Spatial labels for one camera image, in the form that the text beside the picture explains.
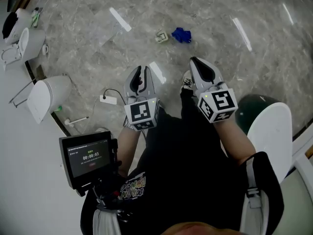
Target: toilet lid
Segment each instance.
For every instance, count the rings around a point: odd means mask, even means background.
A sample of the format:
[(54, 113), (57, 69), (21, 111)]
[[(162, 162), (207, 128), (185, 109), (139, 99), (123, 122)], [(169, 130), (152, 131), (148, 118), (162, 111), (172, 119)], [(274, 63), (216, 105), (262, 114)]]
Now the toilet lid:
[(291, 167), (292, 121), (289, 107), (274, 103), (265, 108), (252, 123), (248, 138), (257, 152), (265, 151), (281, 183)]
[(1, 50), (0, 61), (8, 65), (21, 59), (21, 57), (18, 45), (13, 44)]
[(31, 90), (27, 105), (37, 123), (41, 123), (49, 111), (51, 105), (51, 94), (48, 85), (43, 81), (38, 81)]

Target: fiducial marker cube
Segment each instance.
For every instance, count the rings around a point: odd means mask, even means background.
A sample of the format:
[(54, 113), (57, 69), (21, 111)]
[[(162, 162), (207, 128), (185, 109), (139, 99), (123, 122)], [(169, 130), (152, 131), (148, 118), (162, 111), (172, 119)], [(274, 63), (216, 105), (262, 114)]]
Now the fiducial marker cube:
[(128, 121), (134, 130), (142, 131), (157, 126), (159, 110), (157, 98), (127, 104), (124, 107)]
[(201, 93), (198, 107), (210, 123), (226, 120), (238, 109), (233, 89)]

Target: person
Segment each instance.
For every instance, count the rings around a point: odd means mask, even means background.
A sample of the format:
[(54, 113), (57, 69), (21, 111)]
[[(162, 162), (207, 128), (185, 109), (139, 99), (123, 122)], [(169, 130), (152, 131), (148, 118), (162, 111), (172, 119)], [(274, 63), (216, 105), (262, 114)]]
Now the person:
[[(238, 235), (246, 185), (239, 166), (255, 148), (232, 119), (210, 124), (193, 100), (191, 73), (180, 91), (181, 119), (160, 108), (157, 127), (149, 129), (146, 149), (128, 175), (140, 132), (124, 127), (118, 137), (120, 197), (132, 213), (119, 222), (122, 234)], [(221, 149), (221, 141), (226, 153)], [(81, 216), (85, 235), (92, 234), (96, 210), (92, 191)]]

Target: white wall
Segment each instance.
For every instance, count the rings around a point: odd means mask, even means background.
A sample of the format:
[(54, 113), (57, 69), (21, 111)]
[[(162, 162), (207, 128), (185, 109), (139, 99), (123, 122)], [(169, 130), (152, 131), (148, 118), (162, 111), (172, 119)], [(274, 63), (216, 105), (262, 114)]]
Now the white wall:
[(8, 104), (29, 81), (25, 67), (0, 67), (0, 234), (79, 235), (84, 198), (60, 167), (63, 132), (51, 116), (38, 125), (26, 103)]

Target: gray marble floor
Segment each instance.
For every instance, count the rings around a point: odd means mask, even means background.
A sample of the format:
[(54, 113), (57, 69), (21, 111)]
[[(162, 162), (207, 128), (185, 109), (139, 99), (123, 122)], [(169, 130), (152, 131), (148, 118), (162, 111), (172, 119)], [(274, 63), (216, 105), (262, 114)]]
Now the gray marble floor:
[[(46, 1), (32, 0), (28, 8)], [(131, 26), (129, 32), (111, 7)], [(132, 69), (151, 62), (166, 78), (161, 82), (153, 73), (157, 94), (166, 111), (179, 117), (181, 78), (194, 55), (222, 71), (237, 100), (258, 93), (288, 104), (294, 134), (313, 117), (312, 0), (49, 0), (39, 27), (50, 52), (31, 65), (41, 64), (48, 77), (66, 73), (73, 81), (57, 114), (62, 121), (90, 116), (104, 89), (123, 92)], [(159, 29), (170, 34), (176, 27), (190, 30), (192, 43), (155, 42)], [(124, 116), (120, 99), (117, 106), (97, 100), (86, 132), (105, 126), (117, 136)], [(86, 124), (75, 127), (83, 132)], [(141, 139), (136, 159), (144, 145)]]

